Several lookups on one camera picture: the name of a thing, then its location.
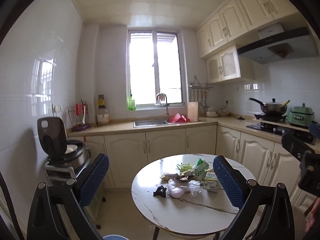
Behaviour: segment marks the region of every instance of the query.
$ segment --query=green appliance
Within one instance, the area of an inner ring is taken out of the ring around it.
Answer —
[[[287,121],[290,124],[299,126],[309,126],[315,119],[315,113],[311,107],[306,107],[303,103],[302,106],[295,106],[287,116]]]

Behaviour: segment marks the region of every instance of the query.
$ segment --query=electric outlet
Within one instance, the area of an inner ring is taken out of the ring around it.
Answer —
[[[62,112],[62,106],[61,105],[51,104],[51,108],[52,108],[52,113],[53,114]]]

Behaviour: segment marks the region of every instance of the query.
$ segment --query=stainless steel sink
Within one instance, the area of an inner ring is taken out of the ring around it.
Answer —
[[[152,127],[152,126],[159,126],[159,125],[167,125],[170,124],[165,119],[154,119],[154,120],[139,120],[134,121],[133,127]]]

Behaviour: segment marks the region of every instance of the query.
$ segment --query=plate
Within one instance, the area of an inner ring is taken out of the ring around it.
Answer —
[[[206,116],[207,116],[207,117],[217,117],[218,114],[210,114],[210,113],[207,113]]]

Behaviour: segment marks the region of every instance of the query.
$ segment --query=green bottle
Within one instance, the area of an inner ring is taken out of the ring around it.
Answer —
[[[136,110],[136,103],[135,100],[132,99],[132,94],[128,96],[128,110]]]

